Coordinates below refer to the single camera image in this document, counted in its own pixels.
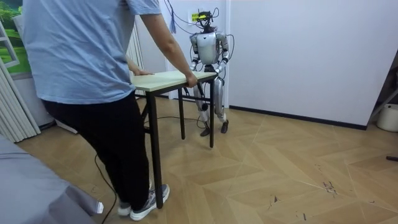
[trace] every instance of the wooden floor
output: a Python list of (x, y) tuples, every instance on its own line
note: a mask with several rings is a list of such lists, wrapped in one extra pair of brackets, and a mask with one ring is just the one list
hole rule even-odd
[[(177, 101), (157, 104), (159, 116), (178, 116)], [(195, 104), (184, 107), (186, 118), (197, 118)], [(140, 223), (398, 223), (398, 162), (385, 160), (398, 156), (397, 134), (375, 126), (357, 131), (235, 110), (227, 114), (229, 131), (217, 130), (213, 149), (208, 138), (199, 137), (195, 121), (186, 122), (183, 141), (178, 119), (159, 120), (163, 180), (171, 193), (164, 209)], [(109, 210), (114, 195), (94, 164), (94, 150), (79, 135), (51, 128), (19, 146)], [(115, 211), (107, 223), (132, 222)], [(103, 217), (94, 219), (100, 223)]]

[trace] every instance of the black pants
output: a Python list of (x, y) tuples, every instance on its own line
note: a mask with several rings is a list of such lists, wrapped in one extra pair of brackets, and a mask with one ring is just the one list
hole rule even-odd
[(140, 210), (149, 191), (144, 120), (134, 92), (111, 103), (67, 105), (44, 101), (51, 116), (78, 131), (95, 149), (122, 202)]

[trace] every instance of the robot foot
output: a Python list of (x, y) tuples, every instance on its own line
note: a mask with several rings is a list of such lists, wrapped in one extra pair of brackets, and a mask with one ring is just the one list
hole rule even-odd
[(205, 137), (210, 134), (210, 128), (206, 128), (204, 131), (200, 133), (201, 137)]
[(221, 127), (221, 133), (225, 134), (225, 133), (228, 131), (228, 125), (229, 125), (229, 121), (226, 120), (226, 121), (223, 123), (223, 126)]

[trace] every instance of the gray sneaker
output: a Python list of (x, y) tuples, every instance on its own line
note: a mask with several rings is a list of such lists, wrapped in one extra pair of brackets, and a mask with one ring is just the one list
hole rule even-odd
[[(163, 203), (164, 203), (166, 202), (170, 194), (170, 188), (167, 184), (162, 185), (162, 192), (163, 192)], [(149, 214), (150, 211), (152, 211), (155, 208), (156, 208), (155, 190), (149, 190), (148, 200), (145, 203), (144, 207), (138, 211), (131, 210), (130, 218), (134, 221), (142, 220), (143, 218), (145, 218), (145, 216)]]
[[(149, 191), (152, 188), (152, 181), (149, 179)], [(128, 216), (131, 212), (131, 207), (127, 202), (120, 202), (118, 208), (118, 214), (120, 216)]]

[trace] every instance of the green poster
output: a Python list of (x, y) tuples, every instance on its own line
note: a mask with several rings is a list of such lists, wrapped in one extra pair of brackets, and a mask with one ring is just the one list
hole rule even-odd
[[(0, 0), (0, 20), (19, 60), (18, 65), (8, 68), (9, 73), (30, 72), (24, 44), (12, 20), (21, 14), (21, 9), (22, 0)], [(11, 56), (3, 43), (0, 43), (0, 57), (4, 63), (11, 61)]]

